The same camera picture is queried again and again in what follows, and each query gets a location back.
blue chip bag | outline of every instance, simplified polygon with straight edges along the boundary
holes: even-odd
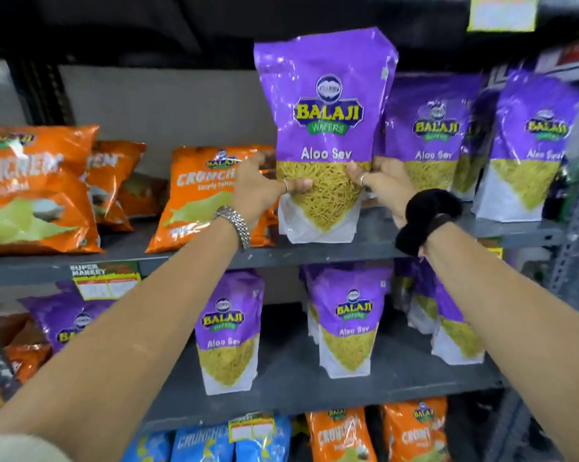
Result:
[[[169,462],[172,451],[169,431],[137,436],[127,446],[121,462]]]
[[[172,462],[232,462],[227,423],[218,426],[191,426],[176,431]]]
[[[287,462],[290,455],[291,422],[275,416],[275,433],[236,443],[236,462]]]

forearm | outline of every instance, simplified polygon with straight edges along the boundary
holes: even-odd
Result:
[[[467,322],[569,462],[579,462],[579,314],[454,224],[425,253]]]
[[[215,220],[18,391],[0,433],[38,435],[76,462],[119,460],[238,245]]]

bracelet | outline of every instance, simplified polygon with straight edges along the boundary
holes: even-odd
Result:
[[[247,248],[251,248],[251,233],[247,228],[245,219],[243,219],[243,217],[238,212],[236,212],[230,206],[221,206],[215,211],[213,220],[217,217],[223,217],[234,226],[239,234],[241,251],[244,251]]]
[[[447,191],[424,190],[415,194],[407,203],[407,224],[399,231],[395,248],[409,256],[417,256],[431,233],[462,213],[461,200]]]

orange chip bag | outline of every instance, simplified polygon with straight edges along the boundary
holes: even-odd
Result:
[[[377,462],[364,407],[306,414],[314,462]]]
[[[381,406],[389,462],[449,462],[446,397]]]
[[[174,151],[170,201],[146,252],[175,251],[206,228],[217,209],[232,204],[237,165],[262,149],[270,147],[181,147]],[[251,234],[252,246],[270,244],[269,221],[264,214]]]
[[[16,379],[24,384],[46,362],[50,355],[50,344],[7,346],[3,351],[12,364]]]
[[[91,190],[93,210],[98,224],[117,232],[131,232],[132,227],[118,202],[118,191],[131,175],[146,144],[129,141],[98,141],[87,162],[86,184]]]
[[[118,190],[118,202],[127,218],[157,217],[167,189],[167,180],[134,172]]]
[[[97,128],[0,127],[0,254],[102,251],[82,180]]]

black scrunchie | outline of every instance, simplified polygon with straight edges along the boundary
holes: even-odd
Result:
[[[444,190],[421,191],[407,203],[407,225],[401,228],[394,246],[409,256],[417,256],[432,232],[462,213],[463,203],[453,194]]]

